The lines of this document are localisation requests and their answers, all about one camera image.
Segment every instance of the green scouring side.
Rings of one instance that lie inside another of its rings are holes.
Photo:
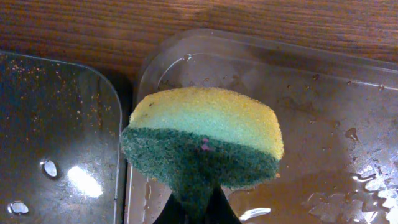
[[[122,149],[133,167],[167,184],[200,219],[213,188],[245,187],[275,177],[279,161],[250,146],[174,129],[126,128]]]

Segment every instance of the sponge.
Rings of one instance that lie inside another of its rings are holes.
[[[167,184],[194,219],[217,186],[274,178],[284,153],[275,113],[220,88],[180,88],[146,96],[122,132],[133,167]]]

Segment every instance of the plastic tray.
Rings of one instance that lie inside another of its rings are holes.
[[[200,29],[167,40],[145,62],[136,101],[216,86],[269,105],[280,121],[280,178],[224,189],[243,223],[397,223],[398,66]],[[128,172],[126,219],[152,223],[170,195]]]
[[[113,81],[0,52],[0,223],[123,222],[132,90]]]

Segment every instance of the wood grain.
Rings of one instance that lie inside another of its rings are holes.
[[[211,28],[398,62],[395,0],[1,0],[0,49],[133,78],[166,38]]]

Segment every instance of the yellow sponge layer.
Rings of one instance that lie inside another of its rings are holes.
[[[179,88],[146,96],[130,128],[176,129],[251,146],[280,160],[284,153],[277,117],[268,106],[220,88]]]

